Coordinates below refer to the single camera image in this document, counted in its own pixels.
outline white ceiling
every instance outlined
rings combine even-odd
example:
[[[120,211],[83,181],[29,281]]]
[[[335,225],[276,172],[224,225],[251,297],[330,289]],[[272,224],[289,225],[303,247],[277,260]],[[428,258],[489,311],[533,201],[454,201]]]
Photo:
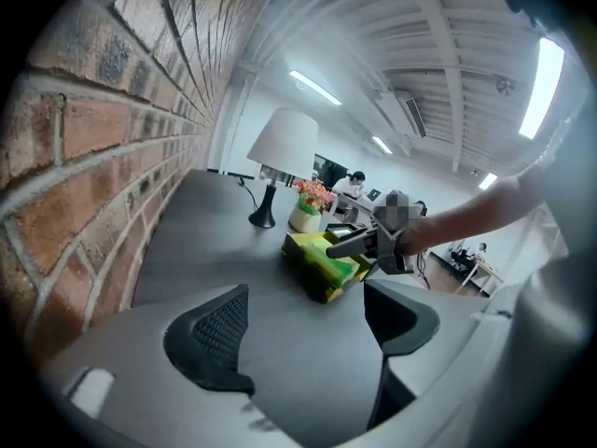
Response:
[[[397,158],[433,160],[470,179],[473,170],[509,175],[528,165],[580,104],[583,71],[560,39],[566,59],[548,116],[535,140],[518,134],[540,36],[504,0],[270,0],[241,65],[371,150],[378,135]],[[300,90],[291,69],[342,106]],[[500,77],[513,85],[508,96],[496,88]],[[376,104],[381,91],[414,97],[425,138],[388,123]]]

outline fluorescent light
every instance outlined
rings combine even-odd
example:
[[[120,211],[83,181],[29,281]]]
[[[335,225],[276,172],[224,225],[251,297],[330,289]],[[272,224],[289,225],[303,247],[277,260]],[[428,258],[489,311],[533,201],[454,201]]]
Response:
[[[548,113],[549,105],[551,105],[553,95],[558,88],[558,81],[560,81],[563,55],[563,49],[551,40],[541,38],[539,41],[539,63],[537,64],[535,85],[533,86],[529,107],[526,109],[526,115],[524,115],[519,130],[519,133],[527,138],[533,139],[535,137],[543,118]]]
[[[491,184],[493,184],[495,182],[495,179],[497,179],[497,176],[494,173],[489,173],[485,179],[483,179],[483,182],[481,184],[479,184],[479,187],[483,190],[485,190],[486,188],[488,188]]]
[[[385,145],[385,143],[378,138],[377,136],[373,136],[373,141],[375,141],[377,143],[377,146],[379,146],[381,149],[383,149],[383,152],[386,154],[392,154],[392,151],[390,150],[390,148],[388,146]]]
[[[299,73],[297,70],[292,70],[290,72],[290,76],[295,77],[298,81],[302,81],[308,87],[313,88],[315,91],[317,91],[319,94],[321,94],[324,98],[327,98],[329,101],[331,101],[334,105],[341,105],[340,101],[338,101],[336,98],[334,98],[331,94],[329,94],[326,90],[324,90],[322,87],[320,87],[317,83],[315,83],[314,81],[311,81],[310,79],[308,79],[307,77],[305,77],[304,75]]]

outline computer monitor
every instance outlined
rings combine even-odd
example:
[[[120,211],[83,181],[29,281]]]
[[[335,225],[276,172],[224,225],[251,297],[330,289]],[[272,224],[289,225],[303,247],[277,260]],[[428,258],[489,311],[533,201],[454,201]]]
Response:
[[[371,192],[367,195],[370,201],[375,201],[382,192],[380,190],[372,189]]]

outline table lamp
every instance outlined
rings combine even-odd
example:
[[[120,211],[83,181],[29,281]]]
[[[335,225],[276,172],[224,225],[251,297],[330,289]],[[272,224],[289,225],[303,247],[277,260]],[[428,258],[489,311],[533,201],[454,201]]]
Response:
[[[249,160],[260,162],[274,170],[261,206],[249,216],[252,224],[261,228],[275,226],[271,202],[276,192],[279,171],[311,179],[318,129],[314,119],[292,109],[278,108],[271,115],[247,155]]]

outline white vase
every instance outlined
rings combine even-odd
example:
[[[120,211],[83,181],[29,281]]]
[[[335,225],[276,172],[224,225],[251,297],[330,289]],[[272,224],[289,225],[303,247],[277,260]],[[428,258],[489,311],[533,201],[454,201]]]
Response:
[[[290,214],[288,222],[298,232],[318,232],[321,214],[313,215],[298,209],[296,206]]]

